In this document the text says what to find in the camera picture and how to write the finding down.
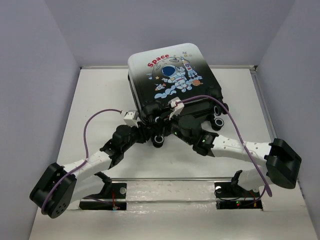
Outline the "black hard-shell suitcase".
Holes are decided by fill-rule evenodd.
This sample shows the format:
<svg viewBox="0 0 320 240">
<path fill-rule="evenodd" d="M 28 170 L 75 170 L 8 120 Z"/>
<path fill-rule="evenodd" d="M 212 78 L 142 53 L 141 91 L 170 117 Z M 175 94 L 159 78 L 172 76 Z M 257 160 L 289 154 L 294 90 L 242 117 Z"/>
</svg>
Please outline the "black hard-shell suitcase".
<svg viewBox="0 0 320 240">
<path fill-rule="evenodd" d="M 180 115 L 208 121 L 215 131 L 224 126 L 222 88 L 200 49 L 182 43 L 135 53 L 128 58 L 128 80 L 139 119 L 148 128 L 154 147 L 160 148 L 170 135 L 169 102 L 174 98 L 197 99 L 185 103 Z"/>
</svg>

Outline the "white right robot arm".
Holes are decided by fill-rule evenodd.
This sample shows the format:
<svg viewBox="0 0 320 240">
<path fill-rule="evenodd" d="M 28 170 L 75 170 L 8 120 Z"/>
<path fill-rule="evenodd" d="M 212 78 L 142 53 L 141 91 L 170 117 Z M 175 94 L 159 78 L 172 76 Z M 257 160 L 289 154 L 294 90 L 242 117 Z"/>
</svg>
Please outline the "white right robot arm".
<svg viewBox="0 0 320 240">
<path fill-rule="evenodd" d="M 174 116 L 167 126 L 171 134 L 201 156 L 253 164 L 253 169 L 238 170 L 231 179 L 230 190 L 235 196 L 262 186 L 276 185 L 289 190 L 296 187 L 302 158 L 283 139 L 275 138 L 270 143 L 232 139 L 202 129 L 192 115 Z"/>
</svg>

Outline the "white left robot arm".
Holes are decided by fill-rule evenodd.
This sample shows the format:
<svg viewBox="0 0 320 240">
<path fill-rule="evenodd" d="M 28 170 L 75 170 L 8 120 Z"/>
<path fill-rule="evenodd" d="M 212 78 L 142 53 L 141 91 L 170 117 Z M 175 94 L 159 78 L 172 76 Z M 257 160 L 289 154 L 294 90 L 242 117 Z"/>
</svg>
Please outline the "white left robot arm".
<svg viewBox="0 0 320 240">
<path fill-rule="evenodd" d="M 50 164 L 44 171 L 29 198 L 43 215 L 54 219 L 59 217 L 76 199 L 76 189 L 89 178 L 99 178 L 93 186 L 97 196 L 104 198 L 110 194 L 112 180 L 103 172 L 115 167 L 124 158 L 124 153 L 134 144 L 152 141 L 161 147 L 164 137 L 157 135 L 143 125 L 119 125 L 112 138 L 91 156 L 67 165 Z"/>
</svg>

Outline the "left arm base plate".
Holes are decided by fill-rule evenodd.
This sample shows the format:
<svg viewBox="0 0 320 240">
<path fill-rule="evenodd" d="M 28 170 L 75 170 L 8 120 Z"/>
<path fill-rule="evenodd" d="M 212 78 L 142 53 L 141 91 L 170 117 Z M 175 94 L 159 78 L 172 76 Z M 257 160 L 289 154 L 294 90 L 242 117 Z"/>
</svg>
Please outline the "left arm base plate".
<svg viewBox="0 0 320 240">
<path fill-rule="evenodd" d="M 79 208 L 88 211 L 126 211 L 127 183 L 106 183 L 100 193 L 80 200 Z"/>
</svg>

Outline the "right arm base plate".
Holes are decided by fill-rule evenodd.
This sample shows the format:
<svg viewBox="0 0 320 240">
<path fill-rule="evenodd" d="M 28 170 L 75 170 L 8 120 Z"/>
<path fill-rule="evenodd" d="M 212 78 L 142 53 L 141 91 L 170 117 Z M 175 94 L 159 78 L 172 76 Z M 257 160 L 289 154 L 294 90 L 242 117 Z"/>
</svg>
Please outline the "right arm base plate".
<svg viewBox="0 0 320 240">
<path fill-rule="evenodd" d="M 214 195 L 217 210 L 263 209 L 260 192 L 247 191 L 231 182 L 216 182 Z"/>
</svg>

